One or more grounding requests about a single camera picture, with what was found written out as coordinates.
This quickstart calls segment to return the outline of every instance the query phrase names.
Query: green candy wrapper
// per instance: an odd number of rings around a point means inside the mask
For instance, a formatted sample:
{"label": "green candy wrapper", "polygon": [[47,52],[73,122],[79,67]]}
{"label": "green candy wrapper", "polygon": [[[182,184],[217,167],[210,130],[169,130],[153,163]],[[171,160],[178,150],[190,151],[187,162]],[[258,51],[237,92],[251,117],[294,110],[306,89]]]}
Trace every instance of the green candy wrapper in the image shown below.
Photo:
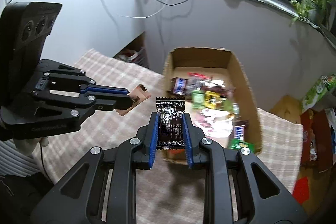
{"label": "green candy wrapper", "polygon": [[191,98],[193,100],[193,108],[196,108],[196,109],[204,108],[204,91],[203,90],[193,90],[191,92]]}
{"label": "green candy wrapper", "polygon": [[248,143],[248,142],[245,142],[245,141],[240,141],[240,140],[237,140],[237,139],[230,140],[228,148],[233,149],[233,150],[239,150],[243,147],[249,148],[254,153],[254,144]]}

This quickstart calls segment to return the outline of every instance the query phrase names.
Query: candy wrapper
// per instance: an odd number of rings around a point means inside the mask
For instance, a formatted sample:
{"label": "candy wrapper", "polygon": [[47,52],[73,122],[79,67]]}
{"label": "candy wrapper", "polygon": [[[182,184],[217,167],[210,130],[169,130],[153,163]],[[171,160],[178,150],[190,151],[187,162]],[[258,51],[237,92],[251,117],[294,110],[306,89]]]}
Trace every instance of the candy wrapper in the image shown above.
{"label": "candy wrapper", "polygon": [[229,149],[233,149],[233,150],[239,150],[243,147],[247,147],[251,150],[252,153],[254,153],[254,144],[252,143],[248,143],[245,141],[240,141],[237,139],[232,139],[230,140],[230,144],[229,144]]}
{"label": "candy wrapper", "polygon": [[138,85],[128,95],[132,98],[133,105],[126,110],[116,109],[115,111],[117,111],[121,116],[124,116],[125,114],[130,112],[134,107],[136,107],[137,105],[142,103],[144,100],[152,96],[142,84]]}
{"label": "candy wrapper", "polygon": [[192,113],[194,125],[201,128],[209,138],[227,138],[232,132],[232,118],[226,111],[205,108]]}
{"label": "candy wrapper", "polygon": [[315,134],[313,133],[313,131],[310,131],[310,160],[317,160],[317,148],[316,148],[316,139],[315,139]]}
{"label": "candy wrapper", "polygon": [[183,149],[182,115],[185,100],[180,98],[156,98],[159,114],[157,149]]}
{"label": "candy wrapper", "polygon": [[217,109],[217,105],[221,105],[221,95],[216,92],[206,91],[204,106],[210,109]]}
{"label": "candy wrapper", "polygon": [[171,80],[171,88],[168,91],[172,95],[185,95],[186,79],[175,77]]}
{"label": "candy wrapper", "polygon": [[202,109],[204,108],[204,91],[203,90],[193,90],[191,93],[193,100],[193,108]]}
{"label": "candy wrapper", "polygon": [[235,121],[233,126],[233,138],[243,141],[245,139],[245,132],[248,124],[249,121]]}
{"label": "candy wrapper", "polygon": [[225,83],[223,80],[210,80],[204,82],[204,85],[202,87],[205,91],[210,91],[214,93],[218,93],[220,96],[224,95],[226,97],[228,89],[225,86]]}
{"label": "candy wrapper", "polygon": [[189,79],[186,85],[187,95],[192,94],[194,90],[200,90],[205,85],[205,83],[210,81],[209,77],[199,73],[190,72],[188,73],[188,76]]}

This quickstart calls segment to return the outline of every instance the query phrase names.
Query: open cardboard box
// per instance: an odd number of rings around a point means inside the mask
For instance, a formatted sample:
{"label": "open cardboard box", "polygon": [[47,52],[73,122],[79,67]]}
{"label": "open cardboard box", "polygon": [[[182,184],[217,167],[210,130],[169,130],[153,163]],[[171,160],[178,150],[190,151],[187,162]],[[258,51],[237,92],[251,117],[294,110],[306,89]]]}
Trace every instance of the open cardboard box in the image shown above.
{"label": "open cardboard box", "polygon": [[[317,166],[319,172],[324,172],[333,166],[330,126],[324,110],[314,111],[313,115],[309,112],[307,110],[301,114],[303,125],[301,165],[305,167]],[[310,160],[311,131],[315,134],[317,160]]]}
{"label": "open cardboard box", "polygon": [[[235,87],[234,99],[239,104],[242,120],[248,120],[245,141],[255,145],[255,152],[262,148],[261,127],[256,104],[248,79],[235,54],[225,49],[183,47],[168,54],[163,70],[164,90],[171,87],[174,77],[188,78],[188,72],[200,73],[224,80],[226,85]],[[167,92],[164,97],[171,97]],[[172,161],[185,164],[185,154],[171,154],[163,150],[164,156]]]}

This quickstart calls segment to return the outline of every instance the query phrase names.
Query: black candy wrapper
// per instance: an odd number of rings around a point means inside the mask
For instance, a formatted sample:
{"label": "black candy wrapper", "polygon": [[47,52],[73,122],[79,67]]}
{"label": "black candy wrapper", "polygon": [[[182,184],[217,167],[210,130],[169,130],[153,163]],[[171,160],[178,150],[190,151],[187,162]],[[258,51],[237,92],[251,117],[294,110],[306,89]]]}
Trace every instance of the black candy wrapper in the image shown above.
{"label": "black candy wrapper", "polygon": [[159,114],[159,136],[156,149],[183,149],[182,115],[184,97],[156,98],[156,110]]}

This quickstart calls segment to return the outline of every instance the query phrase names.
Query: plaid tablecloth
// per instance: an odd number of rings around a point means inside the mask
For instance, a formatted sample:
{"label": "plaid tablecloth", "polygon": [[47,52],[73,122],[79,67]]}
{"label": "plaid tablecloth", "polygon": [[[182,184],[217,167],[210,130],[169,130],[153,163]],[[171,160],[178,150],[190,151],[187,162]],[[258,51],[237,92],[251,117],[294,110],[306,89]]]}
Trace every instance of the plaid tablecloth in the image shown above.
{"label": "plaid tablecloth", "polygon": [[[44,165],[55,183],[91,147],[109,149],[135,136],[139,127],[148,124],[151,113],[156,111],[156,97],[162,95],[162,75],[95,50],[89,50],[74,66],[85,70],[99,85],[132,90],[142,83],[152,97],[123,117],[115,111],[97,111],[79,132],[49,137],[49,145],[43,148]],[[261,109],[258,114],[263,146],[259,158],[293,192],[301,159],[302,125]],[[39,149],[34,150],[33,156],[42,169]],[[186,165],[169,163],[157,153],[152,170],[137,171],[138,223],[202,223],[204,176],[202,170],[192,171]]]}

